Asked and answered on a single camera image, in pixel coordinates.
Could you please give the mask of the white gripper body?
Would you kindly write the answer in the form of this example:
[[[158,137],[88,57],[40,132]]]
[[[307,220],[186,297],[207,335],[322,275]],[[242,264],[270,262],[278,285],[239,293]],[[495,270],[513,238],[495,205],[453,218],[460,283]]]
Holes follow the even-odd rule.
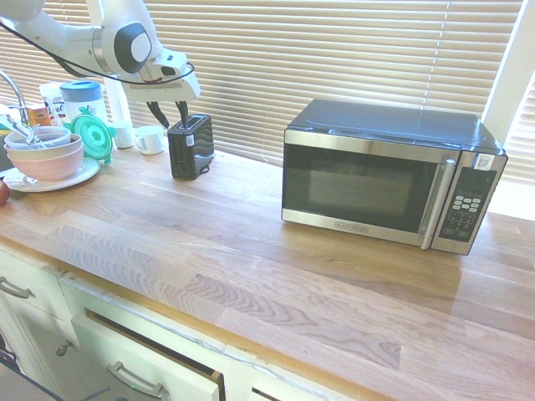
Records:
[[[187,56],[164,49],[139,73],[125,77],[125,94],[140,102],[192,101],[200,96],[201,87]]]

